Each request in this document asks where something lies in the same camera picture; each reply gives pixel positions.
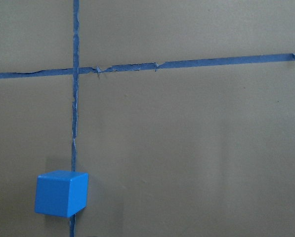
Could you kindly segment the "blue wooden block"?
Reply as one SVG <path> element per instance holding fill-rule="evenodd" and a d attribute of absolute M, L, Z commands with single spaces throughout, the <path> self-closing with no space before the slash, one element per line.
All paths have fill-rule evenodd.
<path fill-rule="evenodd" d="M 35 212 L 70 218 L 87 205 L 88 174 L 56 170 L 37 177 Z"/>

